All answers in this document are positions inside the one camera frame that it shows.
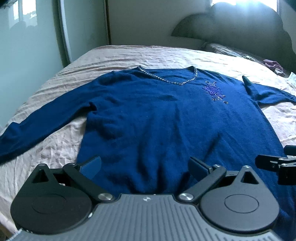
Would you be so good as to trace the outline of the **dark blue knit sweater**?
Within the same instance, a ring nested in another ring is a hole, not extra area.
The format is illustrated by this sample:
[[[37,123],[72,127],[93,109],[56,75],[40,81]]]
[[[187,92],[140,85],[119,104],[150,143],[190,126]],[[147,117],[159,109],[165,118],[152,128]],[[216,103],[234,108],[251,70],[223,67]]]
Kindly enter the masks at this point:
[[[100,156],[95,184],[115,196],[177,194],[196,183],[191,157],[239,169],[258,155],[284,156],[262,112],[283,102],[295,96],[193,66],[112,71],[11,123],[1,135],[1,162],[85,116],[76,162]]]

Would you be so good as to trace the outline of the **white patterned cloth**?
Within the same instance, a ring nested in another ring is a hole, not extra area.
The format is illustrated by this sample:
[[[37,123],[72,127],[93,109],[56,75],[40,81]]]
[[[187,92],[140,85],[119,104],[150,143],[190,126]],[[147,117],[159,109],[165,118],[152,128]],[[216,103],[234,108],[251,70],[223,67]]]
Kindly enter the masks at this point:
[[[291,72],[289,77],[287,78],[287,83],[296,87],[296,74]]]

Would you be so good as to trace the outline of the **purple cloth item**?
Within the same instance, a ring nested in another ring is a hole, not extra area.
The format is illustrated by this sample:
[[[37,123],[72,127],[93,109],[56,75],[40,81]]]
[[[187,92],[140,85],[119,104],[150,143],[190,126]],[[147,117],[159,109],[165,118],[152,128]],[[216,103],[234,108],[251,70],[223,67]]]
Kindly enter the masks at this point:
[[[279,75],[281,77],[285,77],[284,69],[277,61],[264,59],[263,63],[268,69],[270,69],[276,75]]]

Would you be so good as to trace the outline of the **patterned pillow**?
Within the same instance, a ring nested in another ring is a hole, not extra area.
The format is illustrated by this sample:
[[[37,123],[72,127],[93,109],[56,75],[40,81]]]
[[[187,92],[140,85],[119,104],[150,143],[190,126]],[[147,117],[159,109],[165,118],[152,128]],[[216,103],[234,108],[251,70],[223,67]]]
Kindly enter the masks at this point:
[[[251,54],[249,52],[236,49],[236,48],[231,48],[229,46],[224,46],[221,44],[217,43],[210,43],[210,42],[205,42],[201,46],[202,51],[206,52],[212,52],[212,53],[217,53],[217,54],[222,54],[222,55],[227,55],[227,56],[232,56],[232,57],[241,57],[247,60],[251,60],[257,63],[263,63],[264,58],[261,58],[255,54]]]

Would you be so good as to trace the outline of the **dark upholstered headboard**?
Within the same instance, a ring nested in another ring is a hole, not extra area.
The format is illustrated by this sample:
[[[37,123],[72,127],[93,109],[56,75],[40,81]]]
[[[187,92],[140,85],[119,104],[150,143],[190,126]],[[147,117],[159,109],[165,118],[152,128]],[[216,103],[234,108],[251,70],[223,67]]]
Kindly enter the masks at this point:
[[[172,31],[174,37],[221,44],[277,61],[295,72],[295,52],[280,15],[262,3],[216,3],[206,13],[182,19]]]

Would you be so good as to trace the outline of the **glass sliding wardrobe door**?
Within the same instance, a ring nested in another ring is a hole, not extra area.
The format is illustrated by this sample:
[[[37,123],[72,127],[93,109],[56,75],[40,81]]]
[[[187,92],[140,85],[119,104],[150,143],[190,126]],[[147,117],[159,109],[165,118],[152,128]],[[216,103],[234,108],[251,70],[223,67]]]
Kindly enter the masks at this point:
[[[1,127],[49,78],[108,43],[105,1],[1,1]]]

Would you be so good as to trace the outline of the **bright window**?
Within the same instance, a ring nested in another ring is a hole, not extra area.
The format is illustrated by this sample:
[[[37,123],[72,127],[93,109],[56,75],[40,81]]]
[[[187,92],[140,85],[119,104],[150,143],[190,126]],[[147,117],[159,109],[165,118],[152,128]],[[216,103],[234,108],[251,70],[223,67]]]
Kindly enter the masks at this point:
[[[280,10],[280,2],[278,0],[212,0],[210,1],[210,6],[217,3],[228,3],[233,6],[237,4],[258,4],[261,3],[274,11],[278,12]]]

